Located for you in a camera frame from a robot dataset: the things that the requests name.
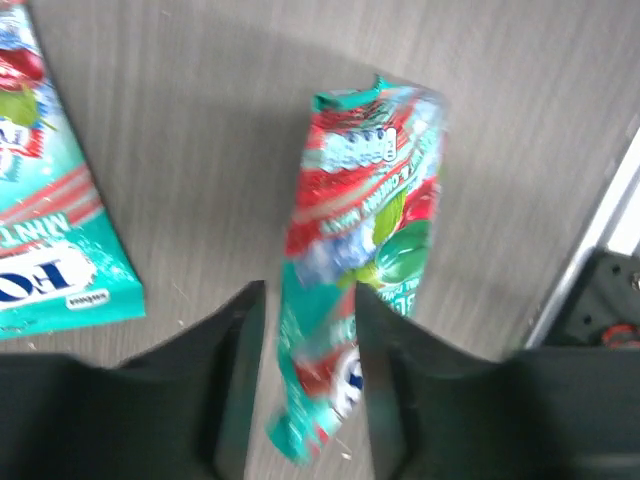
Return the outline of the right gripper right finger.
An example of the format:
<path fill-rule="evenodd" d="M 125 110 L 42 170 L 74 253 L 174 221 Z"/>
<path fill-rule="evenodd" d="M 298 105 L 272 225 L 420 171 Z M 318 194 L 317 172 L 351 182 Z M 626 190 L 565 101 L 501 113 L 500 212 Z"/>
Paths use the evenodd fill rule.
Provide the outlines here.
<path fill-rule="evenodd" d="M 378 479 L 635 479 L 639 354 L 534 348 L 493 362 L 391 310 L 355 319 Z"/>

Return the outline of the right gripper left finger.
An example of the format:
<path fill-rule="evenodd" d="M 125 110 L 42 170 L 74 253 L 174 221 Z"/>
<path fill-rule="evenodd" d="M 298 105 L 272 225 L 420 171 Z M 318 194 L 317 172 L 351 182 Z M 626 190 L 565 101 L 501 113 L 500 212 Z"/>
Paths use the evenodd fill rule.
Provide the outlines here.
<path fill-rule="evenodd" d="M 114 368 L 61 353 L 1 358 L 5 479 L 240 479 L 266 288 Z"/>

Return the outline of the green snack packet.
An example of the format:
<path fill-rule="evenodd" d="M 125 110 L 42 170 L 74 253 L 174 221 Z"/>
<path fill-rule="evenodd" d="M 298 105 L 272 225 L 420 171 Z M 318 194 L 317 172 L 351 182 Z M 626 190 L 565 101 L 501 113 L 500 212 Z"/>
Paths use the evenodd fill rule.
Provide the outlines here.
<path fill-rule="evenodd" d="M 1 336 L 140 318 L 144 289 L 23 1 L 1 4 Z"/>

